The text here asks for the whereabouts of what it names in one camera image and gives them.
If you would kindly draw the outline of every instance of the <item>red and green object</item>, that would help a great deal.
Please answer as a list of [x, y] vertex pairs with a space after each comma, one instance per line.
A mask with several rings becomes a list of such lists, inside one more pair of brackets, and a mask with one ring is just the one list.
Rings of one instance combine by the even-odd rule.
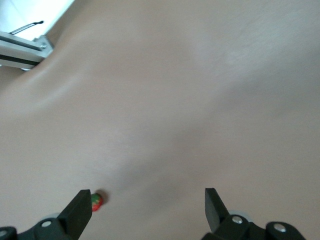
[[104, 204], [104, 199], [98, 193], [91, 195], [92, 212], [96, 212]]

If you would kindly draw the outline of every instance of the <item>cable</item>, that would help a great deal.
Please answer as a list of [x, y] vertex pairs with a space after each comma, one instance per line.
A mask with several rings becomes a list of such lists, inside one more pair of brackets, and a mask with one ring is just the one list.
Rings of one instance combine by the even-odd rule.
[[43, 23], [44, 23], [44, 21], [33, 22], [33, 23], [28, 24], [28, 25], [22, 26], [22, 27], [14, 30], [14, 31], [12, 31], [12, 32], [9, 32], [9, 33], [12, 34], [12, 35], [15, 35], [15, 34], [18, 34], [18, 33], [22, 32], [23, 30], [26, 30], [26, 29], [28, 29], [28, 28], [31, 28], [31, 27], [33, 27], [33, 26], [35, 26], [35, 25], [37, 25], [37, 24], [43, 24]]

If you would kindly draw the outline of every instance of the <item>beige fabric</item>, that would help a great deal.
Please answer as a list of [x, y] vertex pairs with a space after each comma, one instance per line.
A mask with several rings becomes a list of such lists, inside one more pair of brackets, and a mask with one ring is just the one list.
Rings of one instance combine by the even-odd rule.
[[30, 72], [0, 68], [0, 224], [80, 189], [81, 239], [198, 240], [205, 187], [256, 224], [320, 228], [320, 2], [77, 0]]

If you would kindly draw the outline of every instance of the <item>screw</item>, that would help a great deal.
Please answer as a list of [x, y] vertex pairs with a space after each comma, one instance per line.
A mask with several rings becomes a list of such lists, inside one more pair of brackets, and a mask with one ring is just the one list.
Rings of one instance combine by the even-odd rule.
[[242, 221], [242, 218], [239, 216], [232, 217], [232, 221], [235, 222], [236, 224], [242, 224], [244, 222]]
[[51, 221], [45, 221], [41, 224], [41, 227], [46, 228], [51, 225]]
[[43, 43], [41, 44], [40, 48], [42, 48], [42, 49], [46, 49], [46, 48], [47, 48], [46, 43], [45, 43], [45, 42], [43, 42]]
[[6, 231], [6, 230], [0, 231], [0, 238], [5, 236], [7, 233], [8, 233], [8, 231]]
[[279, 232], [281, 232], [281, 233], [285, 233], [285, 232], [287, 231], [286, 228], [285, 228], [285, 226], [283, 226], [283, 225], [280, 224], [280, 223], [274, 224], [273, 227], [274, 227], [276, 230], [278, 230]]

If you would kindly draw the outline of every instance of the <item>bolt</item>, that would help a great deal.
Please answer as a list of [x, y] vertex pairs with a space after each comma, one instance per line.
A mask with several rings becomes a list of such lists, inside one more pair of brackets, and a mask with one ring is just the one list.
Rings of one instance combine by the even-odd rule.
[[235, 222], [236, 224], [242, 224], [244, 222], [242, 218], [239, 216], [232, 217], [232, 221]]
[[274, 227], [276, 230], [278, 230], [279, 232], [281, 232], [281, 233], [285, 233], [285, 232], [287, 231], [286, 228], [285, 228], [285, 226], [283, 226], [283, 225], [280, 224], [280, 223], [274, 224], [273, 227]]
[[0, 231], [0, 238], [5, 236], [7, 233], [8, 233], [8, 231], [6, 231], [6, 230]]
[[46, 228], [51, 225], [51, 221], [45, 221], [41, 224], [41, 227]]
[[41, 44], [40, 48], [42, 48], [42, 49], [46, 49], [46, 48], [47, 48], [46, 43], [45, 43], [45, 42], [43, 42], [43, 43]]

